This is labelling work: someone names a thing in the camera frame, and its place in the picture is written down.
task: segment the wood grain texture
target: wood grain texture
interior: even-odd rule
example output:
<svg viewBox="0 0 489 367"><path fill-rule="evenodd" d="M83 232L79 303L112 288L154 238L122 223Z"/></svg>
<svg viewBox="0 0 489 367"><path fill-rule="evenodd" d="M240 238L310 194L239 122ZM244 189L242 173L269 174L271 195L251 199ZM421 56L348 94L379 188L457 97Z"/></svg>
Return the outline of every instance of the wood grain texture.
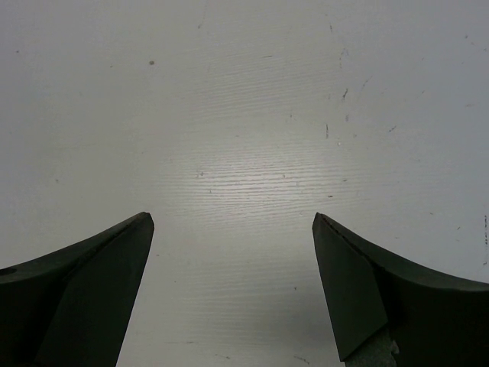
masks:
<svg viewBox="0 0 489 367"><path fill-rule="evenodd" d="M316 211L489 281L489 7L415 3L3 2L0 267L150 211L120 366L340 365Z"/></svg>

